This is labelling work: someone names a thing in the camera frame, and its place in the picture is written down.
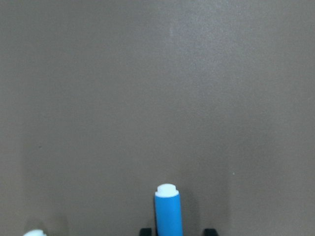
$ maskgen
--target blue tube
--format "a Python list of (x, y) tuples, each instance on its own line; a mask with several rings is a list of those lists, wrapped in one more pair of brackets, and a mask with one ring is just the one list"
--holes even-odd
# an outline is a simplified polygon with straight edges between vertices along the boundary
[(181, 200), (176, 192), (172, 197), (155, 195), (158, 236), (183, 236)]

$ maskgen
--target gray surface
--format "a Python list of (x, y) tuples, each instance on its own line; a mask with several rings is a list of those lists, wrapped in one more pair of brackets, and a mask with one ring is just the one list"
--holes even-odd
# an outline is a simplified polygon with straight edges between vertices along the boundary
[(0, 228), (315, 235), (315, 1), (1, 1)]

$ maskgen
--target white object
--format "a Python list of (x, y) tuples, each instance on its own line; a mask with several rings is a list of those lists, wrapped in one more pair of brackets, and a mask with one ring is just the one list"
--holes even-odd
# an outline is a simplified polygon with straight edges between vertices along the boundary
[(157, 187), (156, 196), (160, 198), (171, 198), (178, 195), (179, 192), (176, 190), (176, 186), (171, 183), (164, 183)]
[(23, 236), (47, 236), (44, 234), (44, 231), (42, 230), (32, 230), (24, 234)]

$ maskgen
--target blue cylinder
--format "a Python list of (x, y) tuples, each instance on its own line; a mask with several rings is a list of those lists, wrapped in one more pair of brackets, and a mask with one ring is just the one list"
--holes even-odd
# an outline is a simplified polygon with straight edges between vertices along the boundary
[[(155, 195), (157, 233), (158, 236), (183, 236), (180, 194), (173, 184), (166, 185), (160, 185)], [(163, 191), (170, 187), (175, 190)]]

